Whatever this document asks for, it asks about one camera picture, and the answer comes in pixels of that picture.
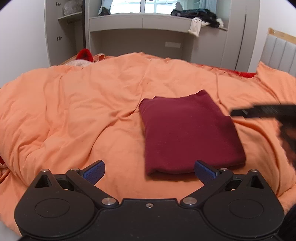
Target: wall socket panel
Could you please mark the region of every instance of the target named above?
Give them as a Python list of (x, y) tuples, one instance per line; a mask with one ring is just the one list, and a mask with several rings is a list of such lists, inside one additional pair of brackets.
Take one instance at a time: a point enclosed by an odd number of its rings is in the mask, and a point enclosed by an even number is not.
[(166, 42), (165, 47), (171, 47), (171, 48), (181, 48), (181, 43), (174, 43), (174, 42)]

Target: folded maroon cloth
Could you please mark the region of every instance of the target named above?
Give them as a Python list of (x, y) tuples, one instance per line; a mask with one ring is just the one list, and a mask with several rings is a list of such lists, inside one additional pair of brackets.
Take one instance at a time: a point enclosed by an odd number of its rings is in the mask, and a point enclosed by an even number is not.
[(196, 160), (215, 167), (244, 164), (246, 156), (230, 116), (204, 90), (181, 98), (143, 99), (145, 170), (188, 173)]

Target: clear plastic bag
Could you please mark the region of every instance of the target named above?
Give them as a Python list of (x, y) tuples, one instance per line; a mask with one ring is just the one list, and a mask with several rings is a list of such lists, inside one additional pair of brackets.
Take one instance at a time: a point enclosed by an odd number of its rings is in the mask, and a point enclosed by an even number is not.
[(67, 16), (82, 11), (82, 0), (70, 0), (63, 6), (63, 14)]

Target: blue textured pad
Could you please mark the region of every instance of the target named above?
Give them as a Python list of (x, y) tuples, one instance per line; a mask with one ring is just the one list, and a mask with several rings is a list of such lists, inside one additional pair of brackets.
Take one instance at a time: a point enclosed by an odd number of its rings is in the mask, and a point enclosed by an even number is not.
[(85, 171), (82, 177), (95, 185), (104, 176), (104, 174), (105, 163), (101, 161), (97, 165)]
[(203, 184), (207, 184), (217, 177), (216, 173), (214, 173), (198, 161), (196, 161), (194, 164), (194, 173), (202, 181)]

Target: blue gripper pad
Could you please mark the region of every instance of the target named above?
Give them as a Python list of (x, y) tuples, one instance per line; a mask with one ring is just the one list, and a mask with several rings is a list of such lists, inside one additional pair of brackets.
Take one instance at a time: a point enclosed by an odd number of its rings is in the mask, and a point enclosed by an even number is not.
[(98, 160), (81, 170), (79, 174), (95, 185), (105, 174), (105, 163), (102, 160)]
[(202, 181), (203, 184), (207, 184), (220, 174), (217, 169), (207, 165), (203, 161), (195, 162), (194, 173), (196, 177), (198, 177)]

